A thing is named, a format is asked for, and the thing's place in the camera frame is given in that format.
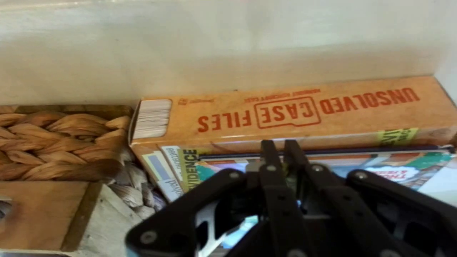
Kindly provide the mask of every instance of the cardboard box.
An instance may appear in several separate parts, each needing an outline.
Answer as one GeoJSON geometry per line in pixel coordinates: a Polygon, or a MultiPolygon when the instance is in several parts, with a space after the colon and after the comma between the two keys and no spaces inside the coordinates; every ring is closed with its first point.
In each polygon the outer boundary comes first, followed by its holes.
{"type": "MultiPolygon", "coordinates": [[[[175,181],[174,171],[181,182],[173,161],[173,171],[170,166],[158,171],[148,156],[178,156],[173,149],[257,152],[262,139],[276,140],[279,149],[284,139],[296,139],[303,149],[445,145],[456,132],[452,101],[434,77],[422,76],[145,98],[136,110],[130,145],[156,181],[162,175],[175,181]]],[[[170,183],[169,189],[175,188],[170,183]]]]}

